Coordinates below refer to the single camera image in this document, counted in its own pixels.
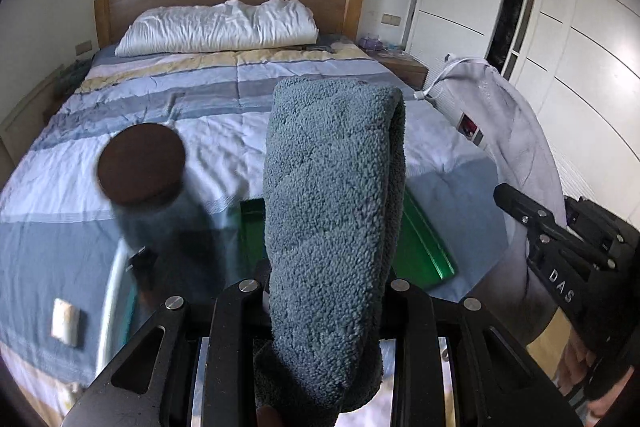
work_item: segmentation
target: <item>human hand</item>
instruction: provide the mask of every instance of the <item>human hand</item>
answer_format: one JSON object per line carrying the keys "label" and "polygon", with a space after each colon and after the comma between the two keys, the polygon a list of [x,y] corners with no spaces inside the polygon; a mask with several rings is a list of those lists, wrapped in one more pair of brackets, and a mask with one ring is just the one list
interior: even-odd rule
{"label": "human hand", "polygon": [[[574,385],[584,380],[595,360],[595,354],[587,349],[572,328],[569,334],[569,340],[566,346],[564,346],[562,357],[558,363],[558,369],[556,370],[560,393],[567,395]],[[630,367],[626,375],[616,383],[607,394],[587,403],[588,415],[587,422],[585,423],[586,427],[593,427],[607,413],[624,389],[629,378],[631,378],[633,372],[633,367]]]}

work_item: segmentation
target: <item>black metal bracket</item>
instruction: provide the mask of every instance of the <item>black metal bracket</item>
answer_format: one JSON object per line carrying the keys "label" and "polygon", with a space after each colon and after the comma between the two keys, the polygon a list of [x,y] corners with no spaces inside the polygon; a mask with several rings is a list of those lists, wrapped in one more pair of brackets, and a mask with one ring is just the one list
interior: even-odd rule
{"label": "black metal bracket", "polygon": [[[86,390],[63,426],[190,425],[196,354],[200,339],[209,336],[202,425],[255,427],[252,344],[271,338],[262,304],[268,271],[258,279],[229,286],[214,306],[168,299]],[[580,425],[526,350],[476,299],[432,299],[407,281],[393,280],[380,335],[396,340],[391,427],[446,425],[438,336],[447,337],[458,425]]]}
{"label": "black metal bracket", "polygon": [[494,200],[527,227],[530,270],[598,356],[585,396],[603,396],[640,363],[640,233],[593,201],[565,198],[574,235],[508,184],[495,188]]}

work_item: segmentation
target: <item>dark brown round lid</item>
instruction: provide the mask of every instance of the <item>dark brown round lid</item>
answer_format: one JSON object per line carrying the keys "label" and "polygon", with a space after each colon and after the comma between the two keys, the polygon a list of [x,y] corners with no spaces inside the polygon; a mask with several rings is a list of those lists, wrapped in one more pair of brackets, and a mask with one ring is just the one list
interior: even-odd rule
{"label": "dark brown round lid", "polygon": [[111,203],[139,206],[175,198],[186,154],[180,136],[158,123],[116,134],[98,159],[98,183]]}

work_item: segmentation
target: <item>wall socket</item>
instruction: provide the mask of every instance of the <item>wall socket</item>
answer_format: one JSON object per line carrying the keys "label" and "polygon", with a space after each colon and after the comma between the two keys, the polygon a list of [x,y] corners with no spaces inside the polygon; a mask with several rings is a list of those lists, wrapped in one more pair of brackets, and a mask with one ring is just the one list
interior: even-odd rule
{"label": "wall socket", "polygon": [[382,14],[382,22],[383,24],[390,24],[392,26],[399,26],[402,17],[398,17],[397,15],[389,15],[388,13]]}
{"label": "wall socket", "polygon": [[90,52],[93,48],[94,46],[91,44],[91,41],[84,41],[80,42],[80,44],[76,44],[76,57],[83,53]]}

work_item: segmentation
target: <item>white pillow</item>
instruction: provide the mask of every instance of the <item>white pillow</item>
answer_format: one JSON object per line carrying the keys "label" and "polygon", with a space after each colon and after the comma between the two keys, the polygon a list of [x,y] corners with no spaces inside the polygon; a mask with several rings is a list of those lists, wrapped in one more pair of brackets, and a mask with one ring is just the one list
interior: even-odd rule
{"label": "white pillow", "polygon": [[318,28],[300,1],[239,0],[216,6],[153,8],[140,15],[116,47],[118,57],[155,53],[210,53],[313,44]]}

